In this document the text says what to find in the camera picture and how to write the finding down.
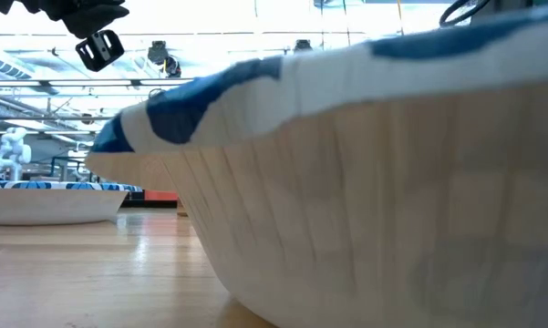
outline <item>wooden table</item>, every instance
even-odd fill
[[[265,328],[215,277],[188,218],[0,227],[0,328]]]

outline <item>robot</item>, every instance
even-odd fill
[[[0,174],[10,169],[10,180],[19,181],[22,178],[22,165],[30,163],[32,151],[25,145],[25,128],[9,128],[2,136],[0,146]]]
[[[79,169],[74,169],[71,172],[71,175],[75,177],[75,179],[77,179],[78,182],[88,182],[88,177],[82,175]]]

